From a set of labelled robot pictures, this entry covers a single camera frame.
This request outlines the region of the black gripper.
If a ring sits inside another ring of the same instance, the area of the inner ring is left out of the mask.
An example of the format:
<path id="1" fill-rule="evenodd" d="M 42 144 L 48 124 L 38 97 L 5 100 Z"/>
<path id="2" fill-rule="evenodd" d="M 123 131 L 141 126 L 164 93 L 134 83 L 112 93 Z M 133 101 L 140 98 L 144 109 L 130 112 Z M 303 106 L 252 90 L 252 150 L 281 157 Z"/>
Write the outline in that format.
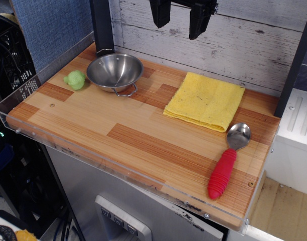
<path id="1" fill-rule="evenodd" d="M 153 22 L 158 28 L 170 21 L 171 1 L 150 0 Z M 212 14 L 218 11 L 216 0 L 172 0 L 172 2 L 191 8 L 189 39 L 194 40 L 206 31 Z"/>

